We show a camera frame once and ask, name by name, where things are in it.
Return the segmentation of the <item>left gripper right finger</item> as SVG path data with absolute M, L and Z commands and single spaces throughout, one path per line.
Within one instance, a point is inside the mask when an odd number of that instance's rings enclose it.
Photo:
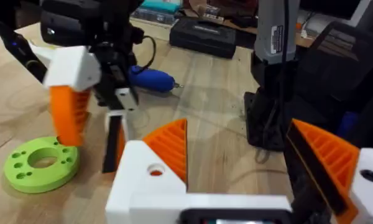
M 299 119 L 286 137 L 336 223 L 373 223 L 373 148 Z

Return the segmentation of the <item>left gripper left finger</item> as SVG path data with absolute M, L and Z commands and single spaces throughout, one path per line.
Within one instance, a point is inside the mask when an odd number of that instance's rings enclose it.
M 135 195 L 187 191 L 187 120 L 172 121 L 121 147 L 105 206 L 107 223 L 131 223 Z

